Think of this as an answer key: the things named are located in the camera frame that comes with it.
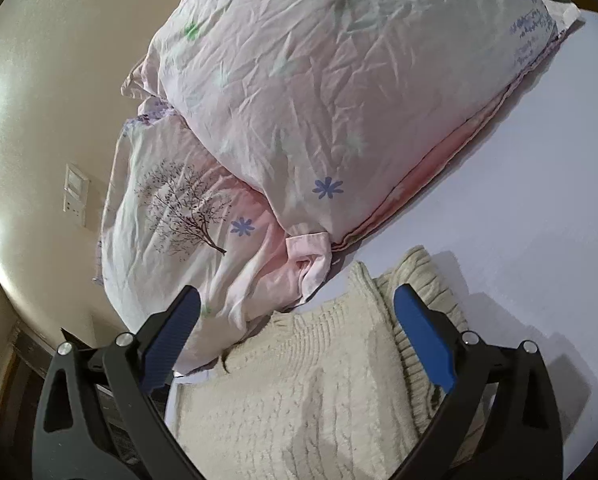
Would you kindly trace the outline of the lower pink tree-print pillow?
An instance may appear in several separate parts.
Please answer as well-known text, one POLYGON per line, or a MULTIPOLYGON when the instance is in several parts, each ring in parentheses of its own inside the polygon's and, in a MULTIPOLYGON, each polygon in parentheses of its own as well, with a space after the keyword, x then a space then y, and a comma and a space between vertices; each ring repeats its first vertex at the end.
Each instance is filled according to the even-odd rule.
POLYGON ((186 375, 325 281, 325 233, 291 236, 265 197, 203 147, 157 98, 122 127, 101 217, 100 281, 131 332, 187 285, 200 319, 174 368, 186 375))

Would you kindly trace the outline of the beige cable-knit sweater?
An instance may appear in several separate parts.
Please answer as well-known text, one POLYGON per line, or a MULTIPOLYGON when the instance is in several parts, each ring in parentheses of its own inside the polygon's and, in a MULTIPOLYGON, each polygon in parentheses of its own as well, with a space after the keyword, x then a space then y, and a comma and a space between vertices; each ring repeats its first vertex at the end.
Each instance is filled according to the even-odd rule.
POLYGON ((408 284, 459 330, 467 324, 427 250, 303 313, 276 313, 207 379, 174 385, 171 430, 208 479, 386 479, 443 401, 395 318, 408 284))

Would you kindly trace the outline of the white wall switch panel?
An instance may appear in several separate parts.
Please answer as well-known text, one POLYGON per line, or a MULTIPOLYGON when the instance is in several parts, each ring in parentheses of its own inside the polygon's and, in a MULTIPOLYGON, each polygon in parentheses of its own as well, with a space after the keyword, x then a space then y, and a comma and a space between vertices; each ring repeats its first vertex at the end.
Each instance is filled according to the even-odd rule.
POLYGON ((90 179, 77 166, 66 165, 62 211, 77 226, 86 226, 86 207, 90 179))

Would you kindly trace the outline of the upper pink floral pillow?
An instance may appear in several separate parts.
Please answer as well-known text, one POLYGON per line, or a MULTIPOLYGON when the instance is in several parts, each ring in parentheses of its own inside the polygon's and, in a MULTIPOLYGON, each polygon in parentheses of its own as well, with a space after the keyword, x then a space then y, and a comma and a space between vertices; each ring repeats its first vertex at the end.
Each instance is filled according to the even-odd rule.
POLYGON ((579 14, 554 0, 180 0, 121 91, 171 104, 289 235, 340 250, 424 188, 579 14))

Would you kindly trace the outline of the lavender bed sheet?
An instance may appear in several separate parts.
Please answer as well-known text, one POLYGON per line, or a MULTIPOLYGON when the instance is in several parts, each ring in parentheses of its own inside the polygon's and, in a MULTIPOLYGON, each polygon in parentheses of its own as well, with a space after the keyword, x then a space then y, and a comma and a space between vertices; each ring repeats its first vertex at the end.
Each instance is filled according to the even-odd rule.
POLYGON ((598 13, 561 47, 412 203, 336 262, 312 297, 425 247, 485 341, 535 341, 555 388, 564 469, 598 442, 598 13))

